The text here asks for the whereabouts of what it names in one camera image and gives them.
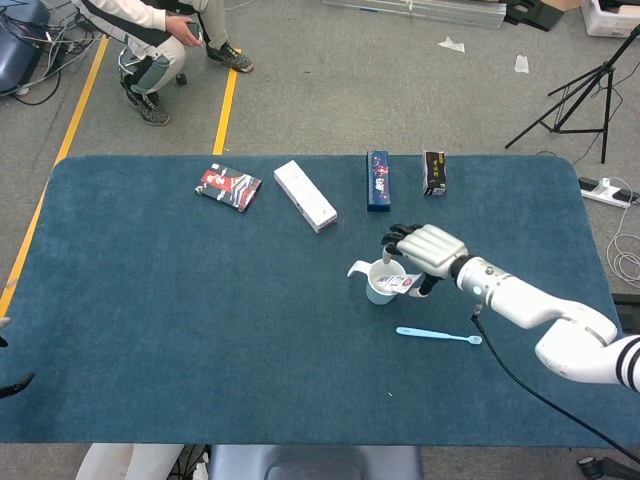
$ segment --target person's hand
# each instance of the person's hand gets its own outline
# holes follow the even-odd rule
[[[187,47],[203,47],[204,42],[194,37],[187,26],[187,24],[192,21],[190,17],[183,15],[167,15],[165,19],[165,30]]]

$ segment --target chair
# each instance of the chair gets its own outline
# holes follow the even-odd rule
[[[215,445],[209,480],[423,480],[419,447]]]

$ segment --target black box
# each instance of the black box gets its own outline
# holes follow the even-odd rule
[[[444,195],[444,192],[447,191],[444,152],[424,152],[422,170],[422,193],[425,195]]]

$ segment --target product box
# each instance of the product box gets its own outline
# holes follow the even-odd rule
[[[367,210],[370,212],[391,210],[389,154],[382,150],[367,152]]]
[[[422,192],[425,195],[444,195],[447,177],[444,152],[422,154]]]
[[[195,190],[197,194],[244,212],[261,185],[259,178],[214,163],[204,172]]]
[[[598,0],[581,0],[581,6],[587,35],[626,38],[640,24],[640,15],[604,11]]]
[[[320,233],[337,220],[338,214],[335,209],[295,160],[277,168],[273,175],[316,233]]]

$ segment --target robotic arm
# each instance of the robotic arm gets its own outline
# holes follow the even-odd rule
[[[413,296],[424,297],[438,280],[457,287],[521,328],[554,321],[536,345],[552,372],[585,383],[621,383],[640,393],[640,335],[615,340],[614,323],[578,302],[563,300],[470,255],[463,242],[433,225],[394,225],[383,258],[402,255],[425,272]]]

